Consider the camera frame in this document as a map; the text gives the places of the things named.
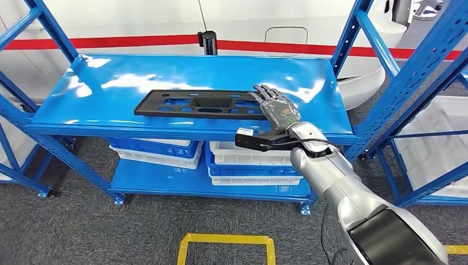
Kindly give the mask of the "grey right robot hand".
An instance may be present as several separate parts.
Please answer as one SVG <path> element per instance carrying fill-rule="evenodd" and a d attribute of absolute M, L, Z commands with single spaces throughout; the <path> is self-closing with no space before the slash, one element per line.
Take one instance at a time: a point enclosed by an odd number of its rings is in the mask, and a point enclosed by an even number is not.
<path fill-rule="evenodd" d="M 290 126 L 301 121 L 299 111 L 286 95 L 264 84 L 255 84 L 253 88 L 256 92 L 249 94 L 259 103 L 274 134 L 284 134 Z"/>

